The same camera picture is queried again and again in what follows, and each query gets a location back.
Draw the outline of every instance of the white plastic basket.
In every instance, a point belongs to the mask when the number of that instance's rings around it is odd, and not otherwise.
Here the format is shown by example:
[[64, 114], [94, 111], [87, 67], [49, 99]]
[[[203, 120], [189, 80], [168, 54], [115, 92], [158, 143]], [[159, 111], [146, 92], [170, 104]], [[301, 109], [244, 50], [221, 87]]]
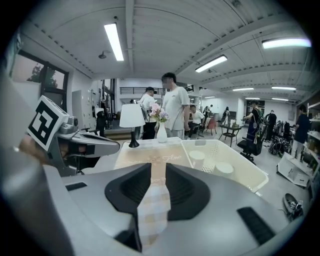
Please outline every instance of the white plastic basket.
[[254, 193], [269, 181], [265, 172], [219, 140], [183, 140], [181, 143], [191, 166], [193, 163], [189, 156], [190, 151], [200, 151], [205, 155], [201, 169], [203, 172], [220, 175], [214, 171], [216, 163], [228, 163], [233, 166], [233, 174], [229, 179], [244, 185]]

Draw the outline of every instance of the window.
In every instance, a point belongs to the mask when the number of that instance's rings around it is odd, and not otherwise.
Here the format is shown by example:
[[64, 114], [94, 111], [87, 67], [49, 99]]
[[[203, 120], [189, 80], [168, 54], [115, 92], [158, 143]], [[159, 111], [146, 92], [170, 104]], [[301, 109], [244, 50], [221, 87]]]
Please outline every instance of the window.
[[41, 83], [41, 95], [67, 111], [67, 72], [25, 51], [16, 56], [12, 79], [17, 82]]
[[40, 83], [40, 74], [44, 66], [37, 61], [18, 54], [14, 62], [12, 79], [17, 82], [30, 81]]

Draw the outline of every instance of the seated person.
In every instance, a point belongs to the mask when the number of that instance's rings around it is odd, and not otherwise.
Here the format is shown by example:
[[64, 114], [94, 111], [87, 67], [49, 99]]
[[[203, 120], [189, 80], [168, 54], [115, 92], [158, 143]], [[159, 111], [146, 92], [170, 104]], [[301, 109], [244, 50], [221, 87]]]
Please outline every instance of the seated person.
[[194, 128], [198, 125], [205, 125], [205, 116], [197, 110], [195, 105], [190, 106], [191, 114], [192, 114], [192, 123], [189, 123], [190, 131], [188, 140], [190, 140], [192, 134], [194, 134]]

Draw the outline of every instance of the white cup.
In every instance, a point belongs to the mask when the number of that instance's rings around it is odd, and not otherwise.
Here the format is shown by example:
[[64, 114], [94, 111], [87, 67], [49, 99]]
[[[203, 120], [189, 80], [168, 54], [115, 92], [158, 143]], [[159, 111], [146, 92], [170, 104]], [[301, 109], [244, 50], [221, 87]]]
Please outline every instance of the white cup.
[[228, 179], [232, 178], [234, 167], [227, 162], [217, 162], [214, 166], [213, 173]]
[[201, 170], [205, 162], [205, 154], [198, 150], [192, 150], [189, 152], [192, 167], [197, 170]]

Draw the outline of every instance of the man in blue shirt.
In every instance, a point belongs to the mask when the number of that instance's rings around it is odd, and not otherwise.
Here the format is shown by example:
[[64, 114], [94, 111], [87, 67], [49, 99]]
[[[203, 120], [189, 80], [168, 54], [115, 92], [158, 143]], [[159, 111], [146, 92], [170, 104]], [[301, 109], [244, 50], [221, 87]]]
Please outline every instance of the man in blue shirt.
[[308, 137], [310, 121], [307, 116], [306, 106], [301, 105], [299, 107], [299, 110], [300, 110], [300, 115], [298, 120], [296, 121], [295, 135], [294, 135], [294, 140], [292, 145], [291, 156], [295, 158], [297, 154], [297, 159], [300, 161], [303, 144], [305, 143]]

